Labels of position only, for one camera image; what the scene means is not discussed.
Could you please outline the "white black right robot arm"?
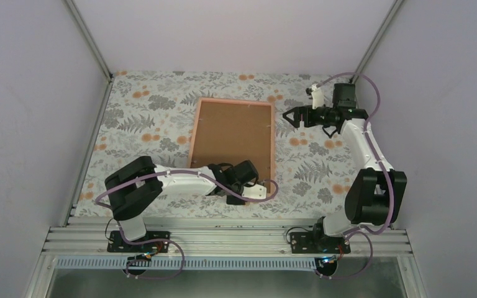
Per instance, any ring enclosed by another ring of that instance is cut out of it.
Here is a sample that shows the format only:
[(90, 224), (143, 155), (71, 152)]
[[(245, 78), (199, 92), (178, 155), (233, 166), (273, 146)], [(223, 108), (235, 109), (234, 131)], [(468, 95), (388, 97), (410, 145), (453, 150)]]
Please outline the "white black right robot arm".
[(357, 230), (383, 233), (397, 219), (407, 178), (393, 168), (377, 145), (371, 114), (358, 108), (354, 84), (336, 83), (331, 106), (325, 105), (319, 84), (307, 88), (306, 93), (312, 103), (286, 111), (283, 118), (295, 128), (333, 128), (328, 137), (338, 134), (344, 139), (358, 170), (342, 210), (321, 219), (319, 231), (311, 237), (313, 248), (326, 253), (334, 247), (335, 237)]

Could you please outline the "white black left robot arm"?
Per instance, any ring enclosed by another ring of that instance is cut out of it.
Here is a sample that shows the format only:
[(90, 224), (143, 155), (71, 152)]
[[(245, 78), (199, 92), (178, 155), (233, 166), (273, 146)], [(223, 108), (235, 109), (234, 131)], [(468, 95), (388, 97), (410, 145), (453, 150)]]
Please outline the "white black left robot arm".
[(143, 212), (159, 196), (225, 196), (227, 204), (240, 205), (248, 199), (265, 199), (268, 194), (249, 160), (187, 169), (157, 165), (151, 157), (141, 156), (108, 176), (104, 184), (110, 192), (113, 218), (124, 232), (123, 242), (132, 251), (140, 251), (148, 243)]

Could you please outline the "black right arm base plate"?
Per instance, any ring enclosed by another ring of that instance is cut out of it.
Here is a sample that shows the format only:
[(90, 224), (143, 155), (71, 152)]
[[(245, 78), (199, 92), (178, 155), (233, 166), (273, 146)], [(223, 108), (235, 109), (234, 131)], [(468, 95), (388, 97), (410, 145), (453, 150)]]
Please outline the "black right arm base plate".
[(291, 251), (294, 254), (349, 254), (350, 243), (342, 237), (316, 236), (312, 232), (291, 232)]

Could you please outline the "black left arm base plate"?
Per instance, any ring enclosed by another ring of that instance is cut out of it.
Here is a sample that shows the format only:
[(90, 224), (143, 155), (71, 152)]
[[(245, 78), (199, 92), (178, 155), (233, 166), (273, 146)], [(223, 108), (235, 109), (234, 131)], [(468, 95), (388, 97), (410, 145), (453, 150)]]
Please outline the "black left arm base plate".
[(147, 240), (162, 239), (160, 242), (152, 242), (139, 245), (131, 245), (125, 242), (120, 231), (112, 231), (108, 236), (107, 252), (109, 253), (155, 253), (159, 248), (159, 253), (168, 252), (168, 240), (171, 236), (169, 231), (148, 231), (146, 235), (134, 242), (145, 242)]

